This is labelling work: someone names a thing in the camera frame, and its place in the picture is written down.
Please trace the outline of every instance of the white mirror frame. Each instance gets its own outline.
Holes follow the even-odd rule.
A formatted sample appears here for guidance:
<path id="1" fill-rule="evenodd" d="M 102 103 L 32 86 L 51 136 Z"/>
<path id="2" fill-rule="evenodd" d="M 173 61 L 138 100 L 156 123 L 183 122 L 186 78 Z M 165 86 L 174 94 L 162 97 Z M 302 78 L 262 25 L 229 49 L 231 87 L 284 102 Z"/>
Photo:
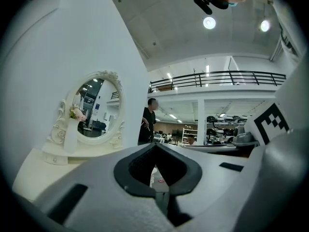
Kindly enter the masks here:
<path id="1" fill-rule="evenodd" d="M 70 107 L 73 103 L 76 91 L 86 82 L 91 79 L 102 79 L 110 81 L 115 87 L 119 95 L 119 115 L 116 119 L 116 122 L 113 125 L 113 128 L 105 133 L 104 135 L 96 138 L 90 138 L 82 135 L 78 132 L 77 140 L 85 145 L 101 145 L 106 142 L 109 142 L 112 148 L 121 148 L 122 147 L 122 128 L 124 127 L 124 115 L 125 115 L 125 98 L 123 89 L 120 81 L 118 80 L 118 75 L 115 72 L 94 72 L 81 79 L 76 86 L 70 91 L 66 100 L 62 100 L 60 107 L 58 109 L 58 118 L 55 125 L 51 131 L 50 136 L 47 137 L 47 141 L 62 145 L 65 140 L 66 130 L 68 127 L 68 122 L 70 118 Z"/>
<path id="2" fill-rule="evenodd" d="M 107 80 L 110 81 L 116 88 L 118 94 L 119 94 L 119 115 L 118 118 L 116 119 L 116 122 L 114 123 L 112 129 L 101 135 L 100 137 L 86 137 L 82 135 L 81 133 L 78 133 L 77 140 L 86 144 L 86 145 L 99 145 L 102 143 L 107 142 L 108 140 L 112 139 L 123 127 L 124 124 L 124 104 L 125 104 L 125 99 L 124 99 L 124 94 L 122 90 L 122 86 L 120 81 L 118 80 L 118 75 L 115 72 L 108 72 L 108 71 L 103 71 L 103 72 L 94 72 L 86 76 L 84 79 L 80 80 L 80 82 L 72 89 L 72 91 L 68 94 L 68 98 L 66 100 L 66 106 L 65 108 L 65 114 L 67 114 L 67 118 L 69 118 L 70 114 L 70 106 L 73 103 L 76 91 L 86 82 L 92 79 L 102 79 L 102 80 Z"/>

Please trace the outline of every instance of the vanity table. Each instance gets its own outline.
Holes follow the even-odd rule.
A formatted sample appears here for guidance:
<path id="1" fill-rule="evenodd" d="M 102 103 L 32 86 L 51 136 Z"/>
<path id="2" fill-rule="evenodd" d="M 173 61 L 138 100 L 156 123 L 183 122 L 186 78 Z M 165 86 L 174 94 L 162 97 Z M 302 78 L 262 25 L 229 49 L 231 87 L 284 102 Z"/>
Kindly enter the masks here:
<path id="1" fill-rule="evenodd" d="M 117 105 L 117 119 L 113 125 L 106 130 L 105 134 L 92 138 L 79 133 L 76 128 L 77 142 L 74 149 L 66 151 L 64 142 L 68 134 L 68 123 L 70 119 L 70 107 L 77 90 L 87 85 L 89 80 L 102 80 L 100 90 L 109 82 L 109 87 L 119 94 L 119 105 Z M 104 106 L 104 97 L 98 93 L 95 103 Z M 62 100 L 58 109 L 58 118 L 47 137 L 42 149 L 33 148 L 24 160 L 13 183 L 13 191 L 27 200 L 33 202 L 51 184 L 65 176 L 67 173 L 94 157 L 110 154 L 123 149 L 122 128 L 124 126 L 124 94 L 118 75 L 114 72 L 95 72 L 80 80 L 66 100 Z"/>

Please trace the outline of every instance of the fluorescent light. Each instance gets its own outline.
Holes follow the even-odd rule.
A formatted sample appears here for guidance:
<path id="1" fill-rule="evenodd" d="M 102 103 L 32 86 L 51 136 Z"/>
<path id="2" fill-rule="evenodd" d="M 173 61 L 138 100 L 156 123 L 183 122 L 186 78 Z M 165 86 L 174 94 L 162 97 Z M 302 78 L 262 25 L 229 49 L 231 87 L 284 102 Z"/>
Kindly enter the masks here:
<path id="1" fill-rule="evenodd" d="M 207 29 L 213 29 L 216 26 L 216 21 L 212 17 L 206 17 L 203 21 L 203 25 Z"/>
<path id="2" fill-rule="evenodd" d="M 209 76 L 209 65 L 206 65 L 206 76 L 208 77 Z"/>
<path id="3" fill-rule="evenodd" d="M 174 119 L 177 119 L 173 114 L 170 114 L 169 116 L 171 116 Z"/>
<path id="4" fill-rule="evenodd" d="M 266 21 L 266 20 L 262 21 L 262 23 L 261 23 L 261 30 L 262 30 L 263 32 L 266 32 L 266 31 L 269 30 L 269 28 L 270 28 L 269 22 Z"/>

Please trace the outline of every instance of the mirror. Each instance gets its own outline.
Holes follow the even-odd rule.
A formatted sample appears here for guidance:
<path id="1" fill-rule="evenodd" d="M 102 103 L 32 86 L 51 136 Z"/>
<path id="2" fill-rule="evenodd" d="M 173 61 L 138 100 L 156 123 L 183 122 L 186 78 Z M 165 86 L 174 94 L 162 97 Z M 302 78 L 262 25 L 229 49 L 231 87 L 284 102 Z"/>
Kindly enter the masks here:
<path id="1" fill-rule="evenodd" d="M 119 94 L 106 79 L 90 79 L 75 93 L 70 117 L 79 123 L 77 130 L 89 138 L 108 133 L 119 116 Z"/>

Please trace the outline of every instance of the column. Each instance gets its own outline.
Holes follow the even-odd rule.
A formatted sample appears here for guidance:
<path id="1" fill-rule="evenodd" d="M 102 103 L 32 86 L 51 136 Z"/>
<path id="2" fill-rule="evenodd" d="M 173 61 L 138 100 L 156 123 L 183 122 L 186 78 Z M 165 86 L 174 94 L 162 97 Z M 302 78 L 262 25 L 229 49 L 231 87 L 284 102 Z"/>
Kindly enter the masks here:
<path id="1" fill-rule="evenodd" d="M 197 100 L 198 124 L 197 124 L 197 145 L 204 145 L 205 135 L 205 100 Z"/>

